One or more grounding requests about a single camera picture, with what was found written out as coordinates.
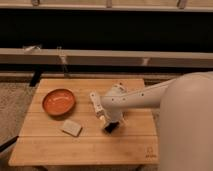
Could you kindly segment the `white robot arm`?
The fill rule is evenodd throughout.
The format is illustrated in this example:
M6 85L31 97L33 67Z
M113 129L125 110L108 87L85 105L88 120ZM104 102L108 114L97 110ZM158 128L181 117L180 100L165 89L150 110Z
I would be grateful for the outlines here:
M159 171L213 171L213 71L101 97L106 110L160 109Z

